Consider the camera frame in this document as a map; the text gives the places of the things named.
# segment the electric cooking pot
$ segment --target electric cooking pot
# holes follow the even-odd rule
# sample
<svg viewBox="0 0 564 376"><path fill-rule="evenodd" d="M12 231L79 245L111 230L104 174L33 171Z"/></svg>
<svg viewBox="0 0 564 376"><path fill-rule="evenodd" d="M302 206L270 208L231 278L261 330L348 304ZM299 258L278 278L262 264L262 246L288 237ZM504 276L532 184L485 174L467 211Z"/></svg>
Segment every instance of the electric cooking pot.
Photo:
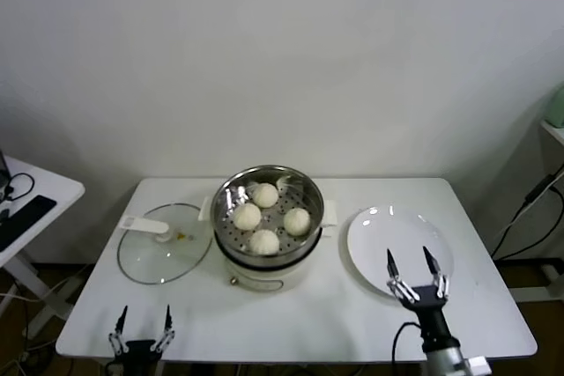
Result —
<svg viewBox="0 0 564 376"><path fill-rule="evenodd" d="M261 221L253 231L236 228L235 208L252 202L253 187L265 182L278 189L278 201L261 209ZM295 207L307 210L311 218L308 232L300 237L289 235L283 224L284 215ZM259 272L287 269L308 257L321 238L322 218L323 197L319 188L306 174L286 166L255 166L239 172L224 182L211 200L211 224L219 249L229 261ZM260 255L250 250L249 238L261 229L278 235L280 247L276 254Z"/></svg>

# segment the white table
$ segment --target white table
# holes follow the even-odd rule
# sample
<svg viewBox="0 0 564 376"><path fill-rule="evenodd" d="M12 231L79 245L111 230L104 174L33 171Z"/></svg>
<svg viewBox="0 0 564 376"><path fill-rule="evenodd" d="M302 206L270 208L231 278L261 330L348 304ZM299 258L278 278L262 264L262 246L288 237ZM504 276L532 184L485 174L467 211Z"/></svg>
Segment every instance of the white table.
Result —
<svg viewBox="0 0 564 376"><path fill-rule="evenodd" d="M9 157L6 157L5 160L11 175L16 173L29 173L35 179L33 191L25 197L13 202L11 215L21 209L36 195L44 195L56 201L56 206L50 210L49 213L0 253L0 266L3 266L38 298L43 298L48 294L49 287L36 276L37 270L33 268L19 252L64 211L69 209L69 207L84 194L85 188L80 182L40 169L37 166L28 165L27 163ZM13 196L17 196L28 190L30 180L27 177L18 177L11 185L14 187ZM68 317L71 311L71 305L67 304L65 300L78 288L79 284L80 280L73 278L61 288L58 294L52 293L44 299L47 306L39 312L29 324L27 336L30 339L33 339L39 333L41 328L52 316L57 315L61 319ZM14 293L15 291L15 286L12 286L10 293ZM3 299L0 304L0 313L7 307L9 302L10 298L7 297Z"/></svg>
<svg viewBox="0 0 564 376"><path fill-rule="evenodd" d="M163 203L199 205L219 179L147 179L125 213ZM359 210L386 203L417 210L438 226L455 256L444 313L465 355L529 356L537 344L450 185L441 179L318 179L337 201L339 225L312 254L311 270L296 288L278 293L233 287L215 243L188 275L163 285L132 283L118 269L123 230L116 229L91 274L56 349L73 357L111 358L108 333L129 305L125 340L154 338L167 304L176 338L163 360L184 362L388 362L394 334L415 316L374 293L341 260L347 223ZM406 330L398 360L421 361L421 340Z"/></svg>

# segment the black device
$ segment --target black device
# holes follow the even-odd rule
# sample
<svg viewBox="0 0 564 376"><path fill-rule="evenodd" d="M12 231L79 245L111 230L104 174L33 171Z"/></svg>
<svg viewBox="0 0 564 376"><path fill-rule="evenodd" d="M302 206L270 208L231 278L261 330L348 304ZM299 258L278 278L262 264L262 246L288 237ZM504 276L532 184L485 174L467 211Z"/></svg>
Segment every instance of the black device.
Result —
<svg viewBox="0 0 564 376"><path fill-rule="evenodd" d="M170 314L170 306L167 306L165 330L159 340L139 339L125 342L122 332L127 309L127 306L123 308L123 313L115 324L115 331L108 336L115 358L106 364L105 374L108 376L113 374L109 371L111 365L121 365L123 367L123 376L148 376L151 365L160 360L162 353L174 339L173 318Z"/></svg>
<svg viewBox="0 0 564 376"><path fill-rule="evenodd" d="M430 285L411 287L399 275L394 256L388 250L388 287L401 305L419 319L422 349L427 356L429 376L485 376L492 374L484 357L464 358L460 342L450 333L443 307L449 300L449 277L443 275L439 262L423 247L427 267L433 275Z"/></svg>
<svg viewBox="0 0 564 376"><path fill-rule="evenodd" d="M55 206L55 200L37 195L11 217L4 220L0 225L0 251L4 251Z"/></svg>

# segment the table leg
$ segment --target table leg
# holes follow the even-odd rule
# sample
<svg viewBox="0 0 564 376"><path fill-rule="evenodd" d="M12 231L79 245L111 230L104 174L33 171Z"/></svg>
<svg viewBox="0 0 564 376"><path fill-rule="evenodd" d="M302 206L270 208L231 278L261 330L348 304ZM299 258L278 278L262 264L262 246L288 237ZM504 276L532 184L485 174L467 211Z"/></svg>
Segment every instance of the table leg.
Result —
<svg viewBox="0 0 564 376"><path fill-rule="evenodd" d="M564 301L564 275L559 275L552 265L542 266L541 269L551 283L548 286L510 289L516 303Z"/></svg>
<svg viewBox="0 0 564 376"><path fill-rule="evenodd" d="M50 288L35 275L37 270L23 257L12 257L4 265L4 268L47 305L29 323L27 333L29 339L33 339L51 317L56 315L63 320L67 320L72 305L65 300L81 285L82 280L73 277L61 288L59 294L49 293Z"/></svg>

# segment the power cord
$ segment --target power cord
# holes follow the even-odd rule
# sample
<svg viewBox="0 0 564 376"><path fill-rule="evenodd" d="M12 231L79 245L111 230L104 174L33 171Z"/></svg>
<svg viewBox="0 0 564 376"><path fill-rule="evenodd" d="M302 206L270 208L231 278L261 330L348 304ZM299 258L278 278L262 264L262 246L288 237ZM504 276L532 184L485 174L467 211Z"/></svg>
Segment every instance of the power cord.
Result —
<svg viewBox="0 0 564 376"><path fill-rule="evenodd" d="M517 222L517 220L519 220L525 213L527 213L527 211L529 211L531 207L533 207L536 204L538 199L540 199L540 197L542 197L545 194L545 192L548 191L563 176L564 176L564 163L560 165L558 171L556 171L555 173L548 174L545 178L543 178L541 182L539 182L529 192L529 194L525 196L523 204L521 204L516 214L514 215L513 219L511 219L511 221L507 225L503 226L493 236L494 241L496 241L496 239L499 238L500 236L501 236L501 240L498 243L498 245L495 247L493 252L490 254L491 257L494 257L494 255L499 251L499 249L503 245L503 242L508 236L509 230Z"/></svg>
<svg viewBox="0 0 564 376"><path fill-rule="evenodd" d="M81 272L83 272L88 265L85 265L81 270L70 277L66 277L61 282L56 284L53 288L51 288L48 293L43 297L46 298L50 295L51 292L56 290L59 286L66 283L69 279L77 276ZM4 370L0 373L0 376L6 375L10 370L14 367L18 367L18 374L22 373L24 376L40 376L43 374L51 362L53 361L53 357L55 356L55 349L53 348L53 344L56 342L56 339L52 339L45 343L39 343L32 346L29 346L29 310L27 308L27 302L40 302L42 299L26 299L23 297L23 290L19 285L19 282L16 280L15 277L10 275L14 285L16 286L19 296L12 296L9 294L0 294L0 296L4 297L14 297L15 299L23 299L24 302L24 317L26 320L26 330L24 336L24 343L23 343L23 350L22 353L19 355L18 358L13 359L12 361L8 362L6 365L0 368L0 371ZM74 369L74 359L70 361L69 370L67 372L67 376L71 376L72 371Z"/></svg>
<svg viewBox="0 0 564 376"><path fill-rule="evenodd" d="M397 370L397 363L396 363L396 348L397 348L397 341L399 340L399 336L401 335L402 331L407 328L408 326L414 326L416 328L421 329L421 326L414 321L407 321L396 332L396 336L394 336L394 342L391 344L391 373L393 376L398 376L399 372Z"/></svg>
<svg viewBox="0 0 564 376"><path fill-rule="evenodd" d="M29 189L25 193L20 194L20 195L16 195L15 197L10 196L10 194L13 192L13 188L11 187L10 194L7 195L6 200L9 200L11 202L15 202L16 200L19 200L20 198L25 197L26 195L28 195L29 193L31 193L33 191L33 188L35 187L35 178L32 175L30 175L29 173L25 173L25 172L16 173L15 175L13 175L10 178L10 182L8 182L8 187L11 185L11 183L16 178L18 178L20 176L26 176L27 178L29 178L29 180L31 181L31 186L29 187Z"/></svg>
<svg viewBox="0 0 564 376"><path fill-rule="evenodd" d="M523 247L520 250L515 251L514 253L506 254L503 257L500 257L498 260L496 260L497 262L500 262L502 260L507 260L509 257L513 257L514 255L524 253L525 251L528 251L528 250L536 247L538 244L542 243L548 237L550 237L553 234L554 230L558 227L562 218L564 217L564 195L562 195L562 193L556 187L550 187L549 189L550 189L550 191L552 191L554 194L556 194L560 198L560 215L556 219L556 222L554 223L554 225L550 228L550 230L548 230L546 235L544 235L540 240L533 242L529 246Z"/></svg>
<svg viewBox="0 0 564 376"><path fill-rule="evenodd" d="M90 266L90 265L86 264L81 270L79 270L74 275L66 277L65 279L63 279L61 282L59 282L58 284L53 286L49 291L47 291L47 293L43 297L41 297L40 299L28 299L28 298L23 297L21 295L12 295L12 294L8 294L8 293L0 293L0 297L9 297L11 299L20 299L20 300L26 301L28 303L41 303L44 299L46 299L49 295L51 295L51 293L53 291L55 291L59 286L66 284L73 277L80 275L83 271L85 271L88 268L88 266Z"/></svg>
<svg viewBox="0 0 564 376"><path fill-rule="evenodd" d="M19 285L19 282L15 277L10 275L14 285L18 289L20 295L23 295L23 290ZM26 320L26 330L24 335L24 343L21 354L18 358L12 360L11 364L2 374L9 372L14 366L18 367L18 374L22 373L25 376L39 376L47 370L54 357L54 349L51 346L55 340L51 340L47 343L41 343L39 345L34 345L28 347L29 344L29 310L27 308L27 303L23 305L24 318Z"/></svg>

